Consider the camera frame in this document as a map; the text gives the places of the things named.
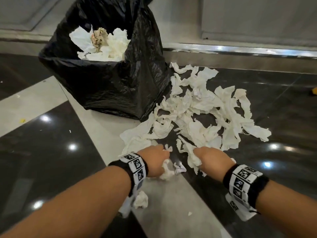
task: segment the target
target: hand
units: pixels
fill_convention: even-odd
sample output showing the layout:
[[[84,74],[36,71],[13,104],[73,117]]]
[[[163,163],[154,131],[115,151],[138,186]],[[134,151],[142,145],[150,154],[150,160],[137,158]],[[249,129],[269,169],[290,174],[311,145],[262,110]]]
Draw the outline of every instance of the hand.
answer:
[[[170,153],[164,150],[162,144],[157,146],[150,146],[137,152],[149,168],[148,177],[159,177],[164,173],[164,168],[162,167],[163,161],[170,158]]]
[[[220,182],[223,181],[226,172],[235,164],[228,155],[216,148],[195,148],[194,154],[202,162],[199,168]]]

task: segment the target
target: shiny metallic trim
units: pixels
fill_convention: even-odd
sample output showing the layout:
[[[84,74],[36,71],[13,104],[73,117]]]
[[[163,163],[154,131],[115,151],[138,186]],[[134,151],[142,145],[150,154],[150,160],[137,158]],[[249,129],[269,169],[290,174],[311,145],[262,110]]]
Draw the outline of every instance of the shiny metallic trim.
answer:
[[[202,44],[186,44],[186,43],[163,43],[163,49],[164,51],[172,51],[172,52],[317,59],[317,51],[309,51],[309,50],[292,50],[292,49],[261,48],[261,47],[234,47],[234,46],[202,45]]]

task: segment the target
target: wristband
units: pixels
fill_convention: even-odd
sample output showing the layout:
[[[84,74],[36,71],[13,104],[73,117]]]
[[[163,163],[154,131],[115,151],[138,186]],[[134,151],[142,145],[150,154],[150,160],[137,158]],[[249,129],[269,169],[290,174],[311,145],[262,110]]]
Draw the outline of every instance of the wristband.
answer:
[[[269,178],[247,165],[234,165],[223,179],[230,195],[244,207],[255,208],[259,193],[265,188]]]
[[[111,162],[108,166],[115,165],[124,169],[131,180],[131,190],[129,197],[137,195],[137,190],[141,188],[143,180],[147,176],[149,169],[147,163],[136,153],[129,153],[121,156],[119,160]]]

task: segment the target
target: person's right arm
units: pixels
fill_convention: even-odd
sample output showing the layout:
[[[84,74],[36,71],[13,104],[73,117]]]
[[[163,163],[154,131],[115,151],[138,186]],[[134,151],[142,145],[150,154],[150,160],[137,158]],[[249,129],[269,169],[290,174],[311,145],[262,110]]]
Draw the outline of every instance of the person's right arm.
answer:
[[[235,164],[215,148],[195,148],[194,154],[202,161],[199,168],[220,182]],[[270,180],[259,193],[255,208],[289,237],[317,237],[317,201],[308,196]]]

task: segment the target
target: trash bag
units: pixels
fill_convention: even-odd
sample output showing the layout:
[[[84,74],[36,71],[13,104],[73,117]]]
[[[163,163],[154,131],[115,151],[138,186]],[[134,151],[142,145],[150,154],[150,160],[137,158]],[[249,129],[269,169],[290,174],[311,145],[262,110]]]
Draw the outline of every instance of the trash bag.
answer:
[[[81,60],[69,37],[78,26],[126,29],[125,60]],[[76,0],[39,53],[39,60],[85,109],[144,120],[162,99],[170,72],[159,29],[143,0]]]

